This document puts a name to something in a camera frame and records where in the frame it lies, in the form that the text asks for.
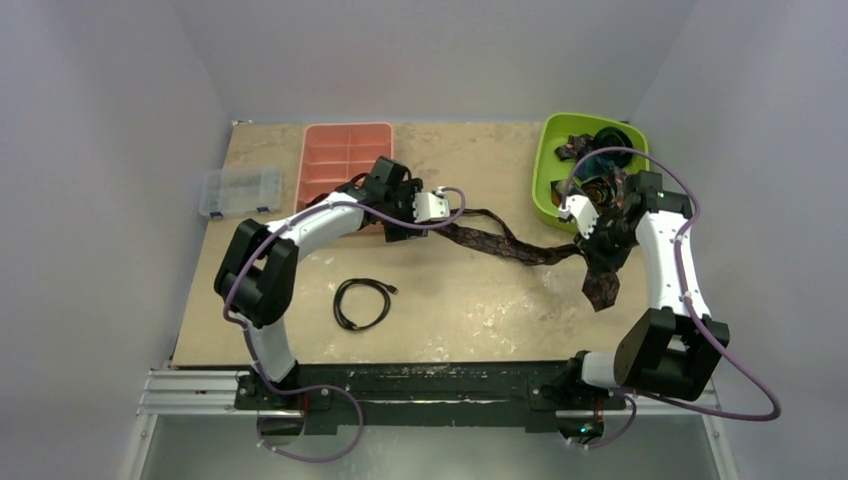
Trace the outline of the brown patterned necktie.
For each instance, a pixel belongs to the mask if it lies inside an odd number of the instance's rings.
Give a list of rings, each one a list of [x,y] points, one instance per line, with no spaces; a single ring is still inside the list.
[[[592,308],[602,311],[612,307],[618,297],[620,280],[615,271],[594,264],[588,253],[573,243],[541,247],[517,238],[507,224],[488,209],[467,209],[463,216],[483,216],[493,220],[502,230],[492,233],[452,223],[435,232],[453,243],[488,255],[511,259],[524,266],[553,266],[572,256],[584,259],[587,271],[581,291]]]

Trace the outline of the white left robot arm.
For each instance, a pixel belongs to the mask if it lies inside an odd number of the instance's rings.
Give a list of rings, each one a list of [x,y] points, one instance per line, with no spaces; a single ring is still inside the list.
[[[262,378],[259,395],[272,408],[297,399],[283,317],[295,293],[298,265],[336,239],[380,223],[389,242],[424,235],[413,223],[413,203],[423,181],[403,164],[380,157],[370,171],[320,194],[300,212],[281,220],[242,221],[213,282],[224,302],[223,317],[245,339],[252,369]]]

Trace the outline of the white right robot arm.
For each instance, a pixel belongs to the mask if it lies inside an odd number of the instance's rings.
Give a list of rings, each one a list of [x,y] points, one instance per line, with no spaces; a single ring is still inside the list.
[[[572,189],[559,216],[577,226],[575,244],[595,276],[588,296],[604,305],[613,302],[617,272],[639,247],[648,306],[615,351],[579,354],[580,369],[564,376],[561,392],[576,407],[588,405],[601,389],[618,388],[693,401],[730,333],[713,320],[698,291],[688,233],[692,201],[664,190],[661,175],[649,171],[627,178],[617,192],[618,207],[598,213],[589,197]]]

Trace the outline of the colourful ties pile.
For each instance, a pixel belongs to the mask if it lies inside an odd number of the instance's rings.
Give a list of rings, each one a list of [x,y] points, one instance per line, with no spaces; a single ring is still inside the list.
[[[565,144],[554,149],[554,154],[560,161],[579,160],[595,151],[594,136],[570,135]],[[599,214],[618,210],[624,198],[623,185],[627,177],[624,168],[631,160],[613,162],[602,154],[590,158],[576,170],[569,194],[585,195]]]

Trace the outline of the pink compartment tray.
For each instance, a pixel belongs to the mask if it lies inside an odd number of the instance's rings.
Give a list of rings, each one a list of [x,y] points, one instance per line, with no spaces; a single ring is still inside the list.
[[[359,174],[380,156],[392,158],[394,132],[388,123],[314,124],[305,129],[294,212]]]

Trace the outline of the dark green rolled tie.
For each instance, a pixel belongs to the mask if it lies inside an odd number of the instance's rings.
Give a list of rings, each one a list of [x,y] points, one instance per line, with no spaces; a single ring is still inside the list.
[[[613,162],[627,163],[632,159],[629,149],[633,148],[633,143],[623,130],[616,127],[600,129],[593,137],[593,147],[594,150],[610,148],[610,151],[603,152],[602,156]]]

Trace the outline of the green plastic bin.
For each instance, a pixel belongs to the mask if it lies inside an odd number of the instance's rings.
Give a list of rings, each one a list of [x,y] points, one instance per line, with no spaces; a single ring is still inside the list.
[[[556,147],[564,145],[569,136],[595,134],[604,127],[622,130],[631,140],[633,147],[649,152],[648,138],[638,128],[623,121],[584,113],[560,112],[552,114],[543,123],[536,151],[531,198],[537,218],[544,224],[570,234],[577,232],[573,223],[561,222],[557,218],[557,204],[553,201],[551,182],[568,177],[575,160],[560,161],[555,155]]]

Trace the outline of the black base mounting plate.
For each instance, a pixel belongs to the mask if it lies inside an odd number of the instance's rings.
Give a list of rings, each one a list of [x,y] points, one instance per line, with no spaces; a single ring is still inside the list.
[[[598,437],[615,398],[579,378],[575,360],[301,364],[269,389],[238,376],[234,406],[305,422],[308,435],[368,426],[514,427],[527,433]]]

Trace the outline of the clear plastic organizer box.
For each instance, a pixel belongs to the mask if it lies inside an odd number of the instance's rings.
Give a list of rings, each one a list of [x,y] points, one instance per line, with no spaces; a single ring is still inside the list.
[[[283,169],[279,164],[207,171],[198,213],[207,219],[276,212],[281,206]]]

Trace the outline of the aluminium frame rail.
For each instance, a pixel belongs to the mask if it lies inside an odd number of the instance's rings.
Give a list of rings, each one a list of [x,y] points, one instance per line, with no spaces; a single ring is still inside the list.
[[[125,479],[735,479],[722,423],[641,401],[628,432],[581,452],[556,433],[370,426],[342,459],[308,464],[258,444],[232,370],[164,370],[144,386]]]

